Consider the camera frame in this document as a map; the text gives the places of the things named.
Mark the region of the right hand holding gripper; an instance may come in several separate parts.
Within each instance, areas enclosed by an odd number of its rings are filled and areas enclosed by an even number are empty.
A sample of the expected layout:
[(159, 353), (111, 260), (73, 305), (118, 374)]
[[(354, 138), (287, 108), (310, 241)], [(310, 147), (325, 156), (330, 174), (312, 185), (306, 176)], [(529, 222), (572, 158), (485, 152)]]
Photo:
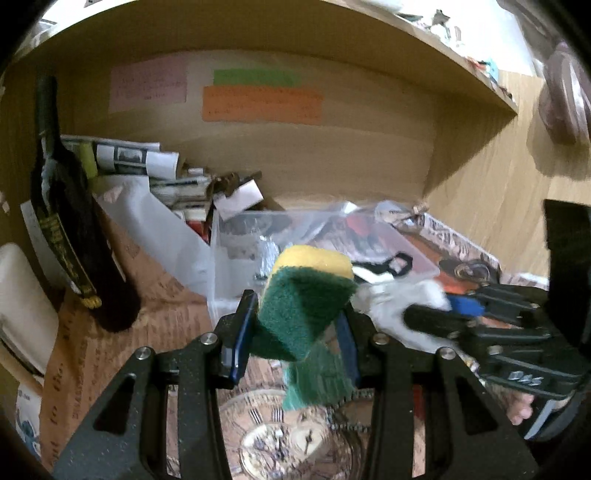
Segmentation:
[(506, 395), (506, 414), (514, 426), (522, 424), (532, 416), (534, 400), (533, 395), (519, 391), (510, 391)]

